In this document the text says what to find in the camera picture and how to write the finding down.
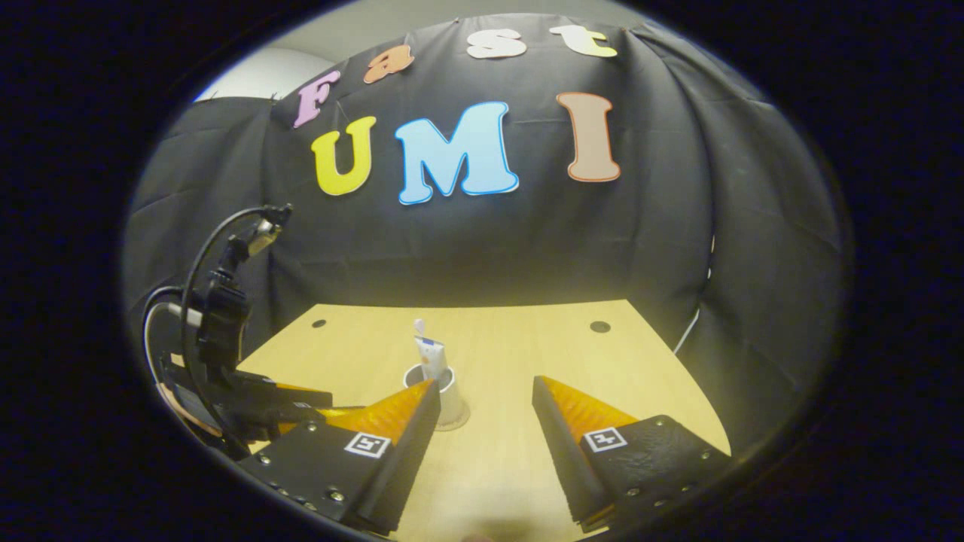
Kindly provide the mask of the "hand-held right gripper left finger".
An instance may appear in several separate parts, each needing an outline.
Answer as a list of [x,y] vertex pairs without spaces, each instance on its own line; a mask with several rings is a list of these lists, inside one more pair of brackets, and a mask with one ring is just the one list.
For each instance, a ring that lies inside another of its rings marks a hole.
[[302,423],[239,467],[328,522],[386,536],[399,527],[441,412],[425,380],[324,425]]

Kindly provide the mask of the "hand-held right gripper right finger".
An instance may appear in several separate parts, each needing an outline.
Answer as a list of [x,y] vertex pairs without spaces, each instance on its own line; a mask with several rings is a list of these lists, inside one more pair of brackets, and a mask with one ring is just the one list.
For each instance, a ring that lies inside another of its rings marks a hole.
[[675,421],[638,419],[545,375],[532,405],[582,531],[650,522],[716,483],[732,458]]

